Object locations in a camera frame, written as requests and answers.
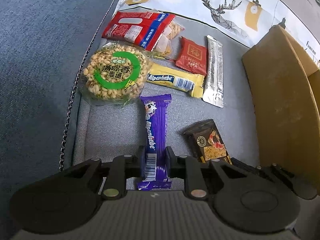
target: blue fabric surface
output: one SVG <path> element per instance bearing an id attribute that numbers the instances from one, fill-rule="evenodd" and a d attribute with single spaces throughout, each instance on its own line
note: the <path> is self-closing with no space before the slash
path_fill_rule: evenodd
<path id="1" fill-rule="evenodd" d="M 11 195 L 59 170 L 72 84 L 111 1 L 0 0 L 0 239 L 18 229 L 8 214 Z M 66 166 L 71 164 L 79 98 L 72 109 Z"/>

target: deer illustration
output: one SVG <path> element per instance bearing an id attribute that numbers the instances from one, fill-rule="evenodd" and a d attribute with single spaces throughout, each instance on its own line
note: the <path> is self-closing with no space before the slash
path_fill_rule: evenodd
<path id="1" fill-rule="evenodd" d="M 247 37 L 247 34 L 245 33 L 244 30 L 240 29 L 234 22 L 225 20 L 222 18 L 221 14 L 224 14 L 224 10 L 234 10 L 236 9 L 241 3 L 236 4 L 236 0 L 232 0 L 232 3 L 227 6 L 227 0 L 225 0 L 225 3 L 223 5 L 219 5 L 217 9 L 214 9 L 210 5 L 209 0 L 201 0 L 203 2 L 203 5 L 206 6 L 210 12 L 211 12 L 211 17 L 215 21 L 215 23 L 219 24 L 220 26 L 226 28 L 227 30 L 233 32 L 236 35 L 242 35 L 244 37 Z"/>

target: alpenliebe wrapper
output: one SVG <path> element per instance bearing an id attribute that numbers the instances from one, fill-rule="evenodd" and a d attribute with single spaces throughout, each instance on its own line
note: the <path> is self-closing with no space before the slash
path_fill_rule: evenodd
<path id="1" fill-rule="evenodd" d="M 194 98 L 203 95 L 204 76 L 153 64 L 147 82 L 189 92 Z"/>
<path id="2" fill-rule="evenodd" d="M 167 133 L 167 106 L 171 95 L 140 97 L 146 110 L 147 142 L 144 168 L 144 180 L 138 183 L 139 190 L 170 188 L 171 181 L 165 166 L 165 137 Z"/>

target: snack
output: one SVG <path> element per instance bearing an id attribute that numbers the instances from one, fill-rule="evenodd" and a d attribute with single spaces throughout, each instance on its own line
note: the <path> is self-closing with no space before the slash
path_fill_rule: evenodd
<path id="1" fill-rule="evenodd" d="M 205 83 L 203 101 L 223 107 L 223 55 L 222 44 L 207 36 L 209 44 L 208 75 Z"/>
<path id="2" fill-rule="evenodd" d="M 138 189 L 170 188 L 164 149 L 167 106 L 171 102 L 171 95 L 141 97 L 141 101 L 146 110 L 147 143 L 144 180 L 138 183 Z"/>
<path id="3" fill-rule="evenodd" d="M 117 12 L 102 38 L 125 40 L 153 51 L 174 14 L 154 12 Z"/>
<path id="4" fill-rule="evenodd" d="M 207 75 L 207 48 L 181 37 L 181 51 L 176 66 L 194 74 Z"/>
<path id="5" fill-rule="evenodd" d="M 194 157 L 200 162 L 211 159 L 221 159 L 227 163 L 231 163 L 229 154 L 223 144 L 214 120 L 209 119 L 194 124 L 186 129 L 185 135 Z"/>
<path id="6" fill-rule="evenodd" d="M 192 97 L 201 98 L 203 95 L 204 76 L 186 73 L 180 70 L 153 64 L 147 82 L 189 92 Z"/>
<path id="7" fill-rule="evenodd" d="M 162 35 L 154 51 L 156 56 L 165 57 L 170 55 L 172 53 L 170 40 L 166 36 Z"/>
<path id="8" fill-rule="evenodd" d="M 178 36 L 178 34 L 182 31 L 184 31 L 184 27 L 180 24 L 178 24 L 176 21 L 172 21 L 167 28 L 170 28 L 169 34 L 165 35 L 169 40 L 174 39 Z"/>
<path id="9" fill-rule="evenodd" d="M 127 104 L 141 94 L 151 66 L 142 49 L 108 42 L 83 70 L 81 93 L 94 105 Z"/>

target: metal screw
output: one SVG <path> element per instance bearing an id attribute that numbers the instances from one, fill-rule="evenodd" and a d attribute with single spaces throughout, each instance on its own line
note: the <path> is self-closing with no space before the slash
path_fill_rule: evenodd
<path id="1" fill-rule="evenodd" d="M 202 189 L 194 189 L 193 191 L 191 191 L 191 195 L 193 195 L 194 197 L 205 197 L 207 195 L 207 192 L 205 192 Z"/>
<path id="2" fill-rule="evenodd" d="M 103 194 L 107 197 L 116 197 L 119 195 L 119 191 L 115 188 L 108 188 L 103 191 Z"/>
<path id="3" fill-rule="evenodd" d="M 153 194 L 150 194 L 150 196 L 153 198 L 156 198 L 156 197 L 159 197 L 160 195 L 158 193 L 153 193 Z"/>

